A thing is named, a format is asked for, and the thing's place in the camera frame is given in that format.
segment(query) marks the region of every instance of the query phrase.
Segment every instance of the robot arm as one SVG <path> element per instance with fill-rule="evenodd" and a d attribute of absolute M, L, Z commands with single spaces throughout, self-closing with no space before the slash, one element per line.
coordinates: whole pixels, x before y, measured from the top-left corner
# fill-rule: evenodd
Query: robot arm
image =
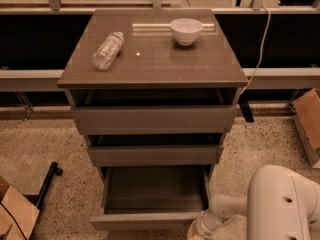
<path fill-rule="evenodd" d="M 320 232 L 320 186 L 281 166 L 260 168 L 252 177 L 248 198 L 213 196 L 199 214 L 188 239 L 209 239 L 237 215 L 247 216 L 248 240 L 310 240 Z"/>

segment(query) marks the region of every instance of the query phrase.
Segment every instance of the brown box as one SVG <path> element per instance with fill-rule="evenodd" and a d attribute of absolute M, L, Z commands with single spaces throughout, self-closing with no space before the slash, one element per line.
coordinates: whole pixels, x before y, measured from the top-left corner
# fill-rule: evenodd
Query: brown box
<path fill-rule="evenodd" d="M 312 89 L 293 101 L 312 149 L 320 148 L 320 89 Z"/>
<path fill-rule="evenodd" d="M 6 240 L 24 240 L 14 220 L 4 207 L 18 222 L 24 235 L 29 239 L 39 215 L 39 210 L 3 177 L 0 176 L 0 235 L 12 225 Z"/>

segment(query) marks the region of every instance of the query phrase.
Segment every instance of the dresser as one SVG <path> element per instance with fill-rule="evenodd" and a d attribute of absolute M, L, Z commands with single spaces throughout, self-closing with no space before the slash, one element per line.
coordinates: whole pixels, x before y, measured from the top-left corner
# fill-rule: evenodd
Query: dresser
<path fill-rule="evenodd" d="M 169 23 L 193 18 L 200 38 L 180 46 Z M 109 71 L 91 56 L 106 36 L 125 42 Z M 104 184 L 96 230 L 188 226 L 208 206 L 245 77 L 211 10 L 96 11 L 58 86 Z"/>

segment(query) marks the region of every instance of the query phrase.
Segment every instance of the white bowl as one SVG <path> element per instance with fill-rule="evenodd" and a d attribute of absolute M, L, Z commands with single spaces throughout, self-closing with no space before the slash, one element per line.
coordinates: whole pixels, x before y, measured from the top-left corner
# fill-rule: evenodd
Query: white bowl
<path fill-rule="evenodd" d="M 177 19 L 170 23 L 174 39 L 181 45 L 191 45 L 203 29 L 200 21 L 194 19 Z"/>

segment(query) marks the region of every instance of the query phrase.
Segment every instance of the floor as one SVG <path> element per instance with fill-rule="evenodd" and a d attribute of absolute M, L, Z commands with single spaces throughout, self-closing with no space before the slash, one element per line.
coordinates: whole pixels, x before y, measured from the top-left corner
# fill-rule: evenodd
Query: floor
<path fill-rule="evenodd" d="M 181 230 L 96 232 L 89 219 L 99 213 L 102 182 L 86 153 L 68 108 L 36 112 L 21 120 L 21 108 L 0 110 L 0 172 L 24 194 L 37 194 L 52 161 L 64 170 L 55 177 L 45 199 L 31 240 L 182 240 Z M 292 169 L 320 183 L 320 170 L 312 169 L 287 113 L 254 110 L 255 122 L 236 118 L 225 140 L 225 149 L 210 181 L 211 194 L 246 195 L 251 176 L 263 165 Z M 246 218 L 239 217 L 219 229 L 215 240 L 246 239 Z"/>

